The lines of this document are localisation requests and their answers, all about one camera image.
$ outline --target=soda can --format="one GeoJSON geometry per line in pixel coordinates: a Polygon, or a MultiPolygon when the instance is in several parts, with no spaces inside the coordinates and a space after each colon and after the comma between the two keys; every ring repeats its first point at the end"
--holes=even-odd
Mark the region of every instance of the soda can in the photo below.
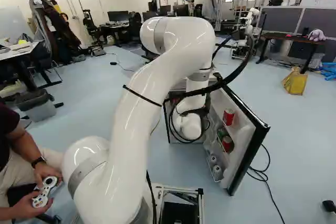
{"type": "Polygon", "coordinates": [[[235,116],[235,112],[232,109],[226,109],[223,115],[223,121],[226,126],[231,126],[233,122],[233,117],[235,116]]]}

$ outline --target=white game controller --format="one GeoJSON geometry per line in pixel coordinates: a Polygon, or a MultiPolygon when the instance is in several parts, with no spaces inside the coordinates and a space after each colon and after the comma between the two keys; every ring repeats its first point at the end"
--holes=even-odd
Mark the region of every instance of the white game controller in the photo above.
{"type": "Polygon", "coordinates": [[[38,188],[37,186],[34,188],[34,191],[43,190],[40,195],[32,198],[34,208],[45,207],[47,205],[49,193],[57,185],[57,181],[57,177],[48,176],[43,180],[43,188],[38,188]]]}

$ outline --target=wristwatch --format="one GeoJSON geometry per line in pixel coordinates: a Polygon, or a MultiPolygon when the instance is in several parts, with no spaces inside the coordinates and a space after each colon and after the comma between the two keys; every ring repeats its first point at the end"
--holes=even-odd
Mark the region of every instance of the wristwatch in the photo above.
{"type": "Polygon", "coordinates": [[[31,166],[35,169],[35,166],[40,163],[40,162],[44,162],[44,163],[47,163],[47,161],[45,160],[44,157],[39,157],[38,159],[34,160],[32,163],[31,163],[31,166]]]}

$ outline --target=desk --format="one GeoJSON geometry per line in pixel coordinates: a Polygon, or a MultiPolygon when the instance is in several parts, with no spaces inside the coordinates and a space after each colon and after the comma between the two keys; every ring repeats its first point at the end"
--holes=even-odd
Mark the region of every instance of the desk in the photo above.
{"type": "Polygon", "coordinates": [[[114,41],[116,43],[116,46],[117,47],[121,47],[120,46],[120,41],[119,39],[117,39],[115,33],[118,34],[118,37],[119,36],[119,32],[123,31],[123,30],[128,30],[129,29],[129,25],[127,26],[108,26],[108,25],[100,25],[99,28],[100,28],[100,31],[104,37],[104,40],[107,41],[107,36],[108,35],[112,35],[112,37],[114,38],[114,41]]]}
{"type": "Polygon", "coordinates": [[[311,47],[312,47],[311,48],[311,53],[310,53],[310,55],[309,55],[306,63],[304,64],[303,68],[301,69],[300,73],[305,73],[308,70],[309,63],[310,63],[311,59],[313,58],[313,56],[314,56],[314,54],[316,52],[317,47],[319,45],[323,45],[324,44],[323,41],[315,42],[315,41],[309,40],[308,38],[302,37],[302,36],[292,35],[290,37],[287,37],[287,34],[283,34],[283,33],[265,33],[265,34],[262,35],[262,37],[265,38],[265,43],[264,43],[263,48],[261,50],[260,58],[256,62],[256,64],[262,63],[264,60],[267,59],[267,57],[265,57],[265,51],[266,51],[268,42],[271,39],[291,40],[291,41],[294,41],[294,42],[301,42],[301,43],[309,43],[309,44],[311,44],[311,47]]]}
{"type": "MultiPolygon", "coordinates": [[[[33,42],[31,47],[29,49],[26,49],[25,51],[21,51],[21,52],[20,51],[17,51],[17,52],[9,51],[9,52],[0,54],[0,61],[8,61],[8,63],[10,63],[13,66],[13,68],[16,70],[19,76],[19,79],[23,81],[23,83],[27,87],[27,90],[30,92],[34,92],[38,89],[44,89],[46,87],[50,87],[50,86],[54,86],[54,85],[62,83],[62,81],[51,82],[51,80],[49,79],[49,77],[44,72],[43,68],[41,67],[40,62],[35,57],[32,57],[32,54],[34,53],[34,49],[37,47],[37,45],[39,45],[40,42],[41,41],[33,42]],[[34,64],[37,67],[38,72],[42,75],[43,79],[45,79],[47,84],[42,85],[40,87],[36,86],[28,69],[21,61],[22,57],[29,57],[34,62],[34,64]]],[[[58,108],[63,105],[64,105],[63,103],[58,103],[58,104],[55,104],[55,107],[58,108]]]]}

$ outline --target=mini fridge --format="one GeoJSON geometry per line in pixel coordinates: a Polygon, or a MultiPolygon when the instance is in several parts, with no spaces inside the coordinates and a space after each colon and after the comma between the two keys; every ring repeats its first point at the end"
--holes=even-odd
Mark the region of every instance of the mini fridge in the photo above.
{"type": "MultiPolygon", "coordinates": [[[[210,77],[209,85],[217,79],[210,77]]],[[[182,80],[170,93],[184,92],[186,80],[182,80]]],[[[202,144],[207,154],[215,183],[233,196],[258,152],[270,126],[263,122],[228,86],[210,93],[209,126],[204,135],[192,144],[202,144]],[[227,126],[223,121],[225,110],[233,110],[233,122],[227,126]]],[[[169,114],[171,101],[163,104],[167,138],[169,143],[180,143],[171,134],[169,114]]]]}

